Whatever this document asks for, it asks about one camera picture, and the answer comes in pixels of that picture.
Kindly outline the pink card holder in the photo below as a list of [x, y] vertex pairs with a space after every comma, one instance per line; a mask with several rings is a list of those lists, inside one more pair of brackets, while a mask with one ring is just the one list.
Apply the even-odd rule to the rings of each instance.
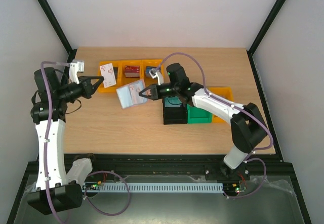
[[122, 109], [133, 107], [135, 105], [144, 104], [147, 102], [145, 97], [139, 96], [139, 92], [145, 88], [144, 80], [137, 80], [119, 87], [116, 90]]

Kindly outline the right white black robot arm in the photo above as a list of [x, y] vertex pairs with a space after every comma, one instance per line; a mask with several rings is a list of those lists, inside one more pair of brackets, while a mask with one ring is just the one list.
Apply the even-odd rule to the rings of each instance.
[[183, 104], [206, 110], [230, 125], [233, 147], [223, 158], [221, 174], [224, 178], [234, 178], [238, 167], [247, 162], [256, 146], [265, 137], [273, 138], [255, 104], [235, 103], [210, 92], [199, 83], [191, 82], [179, 63], [167, 67], [168, 83], [163, 82], [157, 69], [149, 73], [152, 78], [157, 78], [158, 83], [140, 91], [139, 96], [153, 101], [176, 96]]

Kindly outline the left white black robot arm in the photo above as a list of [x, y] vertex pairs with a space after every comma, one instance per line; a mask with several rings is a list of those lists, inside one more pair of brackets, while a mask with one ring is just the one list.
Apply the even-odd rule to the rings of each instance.
[[31, 117], [38, 136], [39, 166], [35, 191], [27, 203], [44, 215], [78, 208], [82, 204], [82, 186], [93, 167], [89, 158], [73, 162], [65, 170], [63, 135], [67, 105], [79, 98], [90, 99], [103, 82], [102, 76], [80, 76], [61, 85], [56, 69], [47, 67], [34, 73], [37, 86], [32, 98]]

